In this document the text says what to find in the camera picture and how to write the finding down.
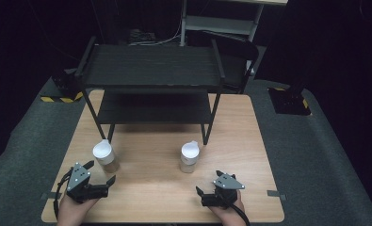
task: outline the hazard tape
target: hazard tape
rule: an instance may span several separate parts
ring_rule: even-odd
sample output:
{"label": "hazard tape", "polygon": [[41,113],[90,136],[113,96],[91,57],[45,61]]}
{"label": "hazard tape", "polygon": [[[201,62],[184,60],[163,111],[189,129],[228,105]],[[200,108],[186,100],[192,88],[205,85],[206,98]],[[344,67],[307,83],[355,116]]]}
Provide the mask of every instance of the hazard tape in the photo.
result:
{"label": "hazard tape", "polygon": [[61,103],[73,103],[73,102],[78,102],[80,99],[83,97],[82,92],[78,92],[76,97],[74,99],[71,99],[69,97],[51,97],[51,96],[41,96],[41,100],[44,102],[61,102]]}
{"label": "hazard tape", "polygon": [[[276,89],[277,91],[285,91],[285,89],[283,89],[283,88],[274,88],[274,89]],[[308,109],[308,102],[306,101],[306,99],[305,98],[303,98],[303,100],[302,100],[302,104],[303,104],[303,107],[305,107],[305,109]]]}

